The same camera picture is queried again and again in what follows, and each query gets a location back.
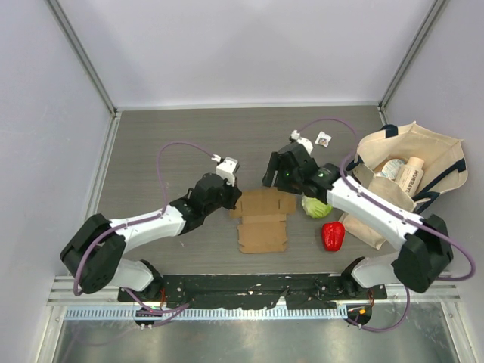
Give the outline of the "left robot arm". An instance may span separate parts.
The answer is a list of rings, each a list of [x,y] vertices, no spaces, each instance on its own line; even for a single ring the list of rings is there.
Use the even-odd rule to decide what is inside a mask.
[[[154,301],[163,289],[160,273],[146,260],[125,259],[125,253],[161,238],[187,234],[216,210],[234,209],[240,196],[235,175],[207,173],[165,209],[129,219],[90,216],[60,253],[74,277],[74,295],[116,286],[140,300]]]

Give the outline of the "brown cardboard paper box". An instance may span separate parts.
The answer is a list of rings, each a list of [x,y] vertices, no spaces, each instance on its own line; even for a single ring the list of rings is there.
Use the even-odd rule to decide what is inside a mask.
[[[239,251],[282,253],[287,249],[287,217],[296,212],[296,196],[275,188],[242,193],[230,217],[238,219]]]

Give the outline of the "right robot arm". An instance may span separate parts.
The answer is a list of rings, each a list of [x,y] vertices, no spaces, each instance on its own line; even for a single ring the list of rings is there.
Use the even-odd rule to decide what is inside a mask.
[[[424,293],[453,260],[443,219],[399,209],[353,177],[341,176],[334,164],[319,166],[300,143],[290,143],[271,154],[262,183],[340,209],[393,246],[394,254],[358,258],[344,270],[341,287],[349,298],[357,299],[378,284],[401,283]]]

